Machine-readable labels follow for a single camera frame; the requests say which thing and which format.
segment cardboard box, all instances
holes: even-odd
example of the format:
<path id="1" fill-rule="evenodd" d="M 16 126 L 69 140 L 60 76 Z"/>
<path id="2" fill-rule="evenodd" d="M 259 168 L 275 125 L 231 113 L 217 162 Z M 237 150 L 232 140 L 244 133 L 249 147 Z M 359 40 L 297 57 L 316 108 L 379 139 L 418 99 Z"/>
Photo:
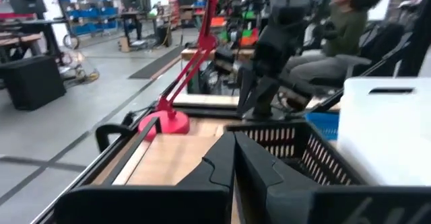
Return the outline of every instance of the cardboard box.
<path id="1" fill-rule="evenodd" d="M 192 11 L 184 11 L 181 13 L 180 17 L 182 20 L 191 20 L 193 18 L 193 12 Z"/>

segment person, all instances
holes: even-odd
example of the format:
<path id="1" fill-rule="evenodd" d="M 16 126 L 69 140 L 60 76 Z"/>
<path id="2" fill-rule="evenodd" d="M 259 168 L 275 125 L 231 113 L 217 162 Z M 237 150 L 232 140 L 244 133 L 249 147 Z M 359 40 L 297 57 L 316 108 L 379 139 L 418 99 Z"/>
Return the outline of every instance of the person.
<path id="1" fill-rule="evenodd" d="M 124 9 L 124 12 L 134 12 L 137 11 L 135 8 L 129 7 L 128 9 Z M 134 29 L 136 29 L 137 39 L 140 40 L 142 35 L 142 23 L 137 19 L 131 20 L 131 23 L 127 25 L 128 33 L 131 33 Z"/>
<path id="2" fill-rule="evenodd" d="M 292 57 L 286 63 L 280 77 L 289 77 L 290 79 L 305 82 L 310 82 L 317 78 L 341 79 L 345 77 L 347 65 L 338 61 L 334 56 L 338 54 L 359 54 L 359 41 L 366 27 L 368 10 L 376 6 L 379 1 L 332 0 L 329 21 L 313 30 L 315 36 L 320 35 L 326 40 L 323 49 L 319 54 Z M 257 99 L 253 115 L 258 118 L 270 117 L 271 102 L 277 92 L 278 88 L 272 87 L 261 95 Z"/>

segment white plastic container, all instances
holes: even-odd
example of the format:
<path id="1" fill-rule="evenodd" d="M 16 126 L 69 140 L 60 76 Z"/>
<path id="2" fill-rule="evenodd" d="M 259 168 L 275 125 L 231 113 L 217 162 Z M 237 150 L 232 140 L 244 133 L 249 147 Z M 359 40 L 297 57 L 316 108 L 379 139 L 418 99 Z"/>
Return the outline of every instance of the white plastic container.
<path id="1" fill-rule="evenodd" d="M 431 185 L 431 79 L 352 78 L 344 90 L 341 155 L 369 184 Z"/>

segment shelving unit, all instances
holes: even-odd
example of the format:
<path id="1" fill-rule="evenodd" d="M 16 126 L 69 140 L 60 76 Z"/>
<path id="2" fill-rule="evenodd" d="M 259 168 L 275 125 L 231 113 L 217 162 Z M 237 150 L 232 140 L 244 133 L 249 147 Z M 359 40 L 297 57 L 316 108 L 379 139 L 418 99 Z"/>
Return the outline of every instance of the shelving unit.
<path id="1" fill-rule="evenodd" d="M 204 14 L 205 6 L 181 5 L 180 18 L 183 27 L 195 27 L 195 17 Z"/>
<path id="2" fill-rule="evenodd" d="M 118 28 L 121 0 L 59 0 L 76 36 L 110 34 Z"/>
<path id="3" fill-rule="evenodd" d="M 165 7 L 164 16 L 168 16 L 171 30 L 174 30 L 181 25 L 180 6 L 178 4 L 178 0 L 169 0 L 169 5 Z"/>

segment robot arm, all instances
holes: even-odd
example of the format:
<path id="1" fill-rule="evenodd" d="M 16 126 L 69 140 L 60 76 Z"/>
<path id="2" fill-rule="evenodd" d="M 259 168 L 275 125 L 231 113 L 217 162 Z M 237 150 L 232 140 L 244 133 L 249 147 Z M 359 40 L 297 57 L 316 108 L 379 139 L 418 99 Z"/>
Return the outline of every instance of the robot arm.
<path id="1" fill-rule="evenodd" d="M 268 24 L 255 45 L 250 63 L 241 67 L 228 60 L 215 61 L 219 72 L 235 72 L 240 84 L 238 113 L 243 114 L 257 103 L 257 99 L 272 87 L 286 87 L 300 96 L 310 98 L 314 88 L 295 79 L 279 75 L 290 57 L 302 46 L 301 34 L 308 25 L 304 20 L 309 0 L 267 0 L 270 14 Z"/>

